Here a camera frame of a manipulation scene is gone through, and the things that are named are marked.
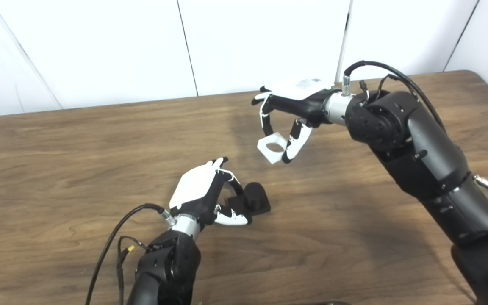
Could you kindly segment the white and black right hand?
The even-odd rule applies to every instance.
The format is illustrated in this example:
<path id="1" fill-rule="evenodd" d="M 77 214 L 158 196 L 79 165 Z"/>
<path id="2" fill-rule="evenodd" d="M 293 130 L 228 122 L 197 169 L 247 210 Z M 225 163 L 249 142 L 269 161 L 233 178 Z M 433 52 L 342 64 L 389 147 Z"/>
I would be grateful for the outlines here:
<path id="1" fill-rule="evenodd" d="M 318 78 L 292 79 L 261 87 L 260 94 L 251 101 L 252 105 L 260 105 L 259 118 L 265 135 L 258 141 L 257 149 L 271 164 L 292 162 L 312 130 L 330 123 L 325 114 L 326 104 L 340 92 L 334 83 Z M 270 117 L 273 111 L 296 116 L 288 139 L 274 132 Z"/>

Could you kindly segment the white and black left hand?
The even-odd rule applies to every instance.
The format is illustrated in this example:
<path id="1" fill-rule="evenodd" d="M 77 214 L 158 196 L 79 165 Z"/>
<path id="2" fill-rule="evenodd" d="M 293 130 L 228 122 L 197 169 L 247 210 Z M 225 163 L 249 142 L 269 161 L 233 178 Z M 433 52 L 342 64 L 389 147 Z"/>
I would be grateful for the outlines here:
<path id="1" fill-rule="evenodd" d="M 227 161 L 227 157 L 209 160 L 185 172 L 169 201 L 171 216 L 191 216 L 202 230 L 214 223 L 227 226 L 252 224 L 252 216 L 247 212 L 237 212 L 218 203 L 225 184 L 230 185 L 236 195 L 244 193 L 242 184 L 234 173 L 223 169 L 222 166 Z"/>

